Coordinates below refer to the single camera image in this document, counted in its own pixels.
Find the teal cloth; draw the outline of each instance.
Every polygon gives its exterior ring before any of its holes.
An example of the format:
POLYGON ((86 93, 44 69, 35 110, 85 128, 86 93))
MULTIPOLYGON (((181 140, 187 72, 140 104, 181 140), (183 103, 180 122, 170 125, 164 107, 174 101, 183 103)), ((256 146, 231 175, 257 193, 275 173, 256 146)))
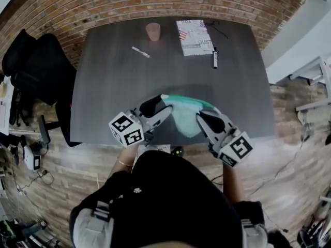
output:
POLYGON ((162 98, 166 105, 173 106, 172 116, 175 120, 177 130, 185 137, 192 138, 201 132, 197 122, 196 114, 204 106, 213 107, 207 102, 182 96, 165 96, 162 98))

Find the black cloth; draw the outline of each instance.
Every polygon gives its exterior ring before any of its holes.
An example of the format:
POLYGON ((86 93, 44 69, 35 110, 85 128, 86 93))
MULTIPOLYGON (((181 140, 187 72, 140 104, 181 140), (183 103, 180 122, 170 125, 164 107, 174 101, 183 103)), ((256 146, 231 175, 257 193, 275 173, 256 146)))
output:
POLYGON ((0 133, 0 143, 7 148, 9 145, 18 146, 21 140, 22 140, 21 137, 15 135, 12 134, 5 135, 3 133, 0 133))
POLYGON ((72 97, 76 69, 53 34, 36 40, 22 30, 4 55, 2 67, 15 88, 48 105, 72 97))
POLYGON ((132 174, 113 174, 102 188, 74 208, 71 238, 79 212, 95 209, 98 200, 110 203, 110 217, 114 218, 111 248, 165 241, 193 247, 242 247, 240 220, 264 223, 261 204, 238 203, 238 212, 191 163, 160 151, 145 152, 132 174))

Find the person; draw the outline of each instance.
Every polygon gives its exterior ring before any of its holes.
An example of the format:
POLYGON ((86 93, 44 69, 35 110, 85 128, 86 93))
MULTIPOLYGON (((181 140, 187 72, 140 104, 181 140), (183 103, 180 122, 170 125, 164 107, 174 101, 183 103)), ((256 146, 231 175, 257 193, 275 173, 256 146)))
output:
POLYGON ((290 242, 285 238, 285 236, 279 230, 272 230, 268 232, 268 241, 275 248, 292 248, 290 242))
POLYGON ((44 220, 30 221, 28 223, 15 223, 14 221, 0 221, 0 234, 12 242, 22 241, 32 234, 45 229, 47 222, 44 220))
POLYGON ((223 165, 222 193, 185 159, 123 148, 109 179, 70 215, 76 248, 267 247, 260 202, 245 201, 238 171, 223 165))

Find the white box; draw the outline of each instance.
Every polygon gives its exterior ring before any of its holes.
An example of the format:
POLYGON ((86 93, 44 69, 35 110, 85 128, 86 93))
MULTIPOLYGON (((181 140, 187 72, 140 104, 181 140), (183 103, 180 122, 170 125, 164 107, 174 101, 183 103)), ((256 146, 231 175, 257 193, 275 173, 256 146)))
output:
POLYGON ((109 122, 113 136, 124 147, 139 143, 144 140, 144 133, 141 125, 124 112, 120 112, 112 121, 109 122))
POLYGON ((213 43, 203 20, 176 22, 184 56, 213 54, 213 43))
POLYGON ((235 167, 253 151, 253 143, 244 131, 230 143, 221 148, 218 158, 230 167, 235 167))

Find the chair backrest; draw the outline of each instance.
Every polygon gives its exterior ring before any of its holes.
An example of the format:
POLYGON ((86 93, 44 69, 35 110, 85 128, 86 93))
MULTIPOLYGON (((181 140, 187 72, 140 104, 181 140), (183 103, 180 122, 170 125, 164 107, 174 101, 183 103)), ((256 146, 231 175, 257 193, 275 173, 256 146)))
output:
POLYGON ((17 35, 2 60, 2 69, 5 76, 15 74, 21 65, 29 58, 36 47, 36 39, 28 35, 25 30, 17 35))
POLYGON ((28 58, 18 62, 10 79, 14 87, 48 105, 66 96, 72 98, 76 69, 53 34, 41 36, 28 58))

